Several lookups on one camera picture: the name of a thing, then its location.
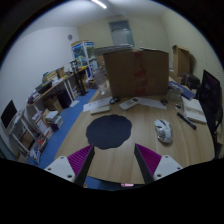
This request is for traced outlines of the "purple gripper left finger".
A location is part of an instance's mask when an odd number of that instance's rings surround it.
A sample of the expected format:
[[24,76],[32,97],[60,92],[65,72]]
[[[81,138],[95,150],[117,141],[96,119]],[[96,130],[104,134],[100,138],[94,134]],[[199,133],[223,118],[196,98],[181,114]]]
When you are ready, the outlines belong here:
[[89,145],[68,157],[59,156],[45,171],[83,187],[94,155],[94,146]]

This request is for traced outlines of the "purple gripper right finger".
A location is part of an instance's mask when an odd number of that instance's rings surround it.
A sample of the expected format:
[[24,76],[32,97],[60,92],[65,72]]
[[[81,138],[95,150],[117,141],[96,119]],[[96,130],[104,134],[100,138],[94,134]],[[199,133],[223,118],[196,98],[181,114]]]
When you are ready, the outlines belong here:
[[161,156],[140,144],[135,144],[134,154],[146,184],[182,169],[182,166],[171,156]]

